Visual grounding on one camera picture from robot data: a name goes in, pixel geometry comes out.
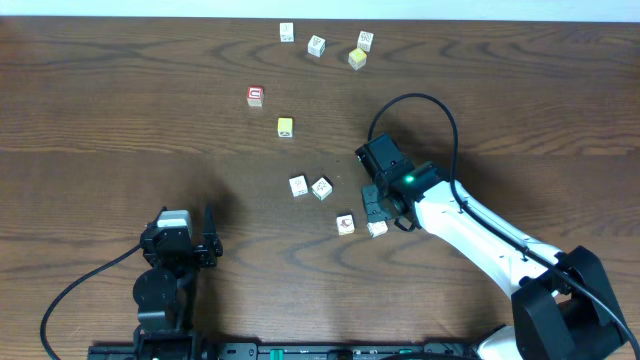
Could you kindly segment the green edged white block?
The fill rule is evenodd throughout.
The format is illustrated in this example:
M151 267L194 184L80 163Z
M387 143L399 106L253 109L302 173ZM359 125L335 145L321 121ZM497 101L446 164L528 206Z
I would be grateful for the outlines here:
M320 200L326 199L333 191L333 186L325 178L319 178L311 187L312 193Z

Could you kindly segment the teal edged white block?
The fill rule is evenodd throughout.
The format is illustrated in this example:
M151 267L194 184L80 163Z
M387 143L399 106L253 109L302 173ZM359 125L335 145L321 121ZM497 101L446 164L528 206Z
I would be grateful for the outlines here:
M381 236L388 232L388 226L385 221L369 222L367 224L367 228L372 238Z

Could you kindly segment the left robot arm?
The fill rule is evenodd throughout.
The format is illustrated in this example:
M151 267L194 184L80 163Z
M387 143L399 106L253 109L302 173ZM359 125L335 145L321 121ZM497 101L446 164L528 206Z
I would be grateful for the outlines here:
M204 211L203 242L192 243L187 210L162 208L140 236L143 257L151 269L133 287L141 333L154 343L174 341L192 345L197 279L200 270L217 265L223 246L213 208Z

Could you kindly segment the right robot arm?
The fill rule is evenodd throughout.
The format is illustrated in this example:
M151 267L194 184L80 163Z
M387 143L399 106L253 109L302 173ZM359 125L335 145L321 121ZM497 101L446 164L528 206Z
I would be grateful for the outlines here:
M510 299L513 323L462 352L477 359L605 359L635 345L600 259L563 252L477 202L432 162L414 166L387 134L355 152L372 179L362 189L373 223L408 221L458 250Z

